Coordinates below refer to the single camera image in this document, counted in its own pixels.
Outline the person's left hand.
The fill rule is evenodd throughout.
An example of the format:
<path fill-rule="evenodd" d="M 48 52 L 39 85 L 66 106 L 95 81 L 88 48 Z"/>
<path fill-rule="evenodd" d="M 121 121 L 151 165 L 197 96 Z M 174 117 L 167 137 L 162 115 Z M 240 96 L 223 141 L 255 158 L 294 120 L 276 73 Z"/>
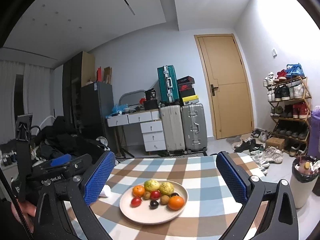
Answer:
<path fill-rule="evenodd" d="M 34 231 L 34 224 L 33 224 L 33 220 L 31 218 L 34 218 L 36 215 L 36 206 L 31 204 L 28 201 L 25 202 L 18 202 L 20 210 L 22 211 L 23 217 L 25 218 L 25 221 L 28 225 L 29 230 L 31 231 L 31 233 L 33 233 Z M 16 208 L 14 206 L 14 204 L 11 203 L 11 210 L 12 210 L 12 214 L 14 215 L 15 219 L 17 221 L 19 221 L 19 223 L 21 224 L 21 220 L 18 216 L 18 213 L 16 211 Z"/>

